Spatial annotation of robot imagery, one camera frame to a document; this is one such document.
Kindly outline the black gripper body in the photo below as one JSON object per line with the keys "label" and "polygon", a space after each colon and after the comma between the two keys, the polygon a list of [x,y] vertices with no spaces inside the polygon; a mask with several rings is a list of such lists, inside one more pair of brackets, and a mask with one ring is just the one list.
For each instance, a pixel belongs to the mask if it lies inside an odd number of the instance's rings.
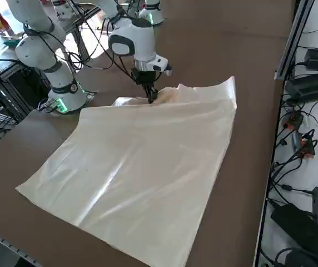
{"label": "black gripper body", "polygon": [[152,84],[156,79],[156,72],[139,71],[137,68],[132,68],[131,76],[137,85]]}

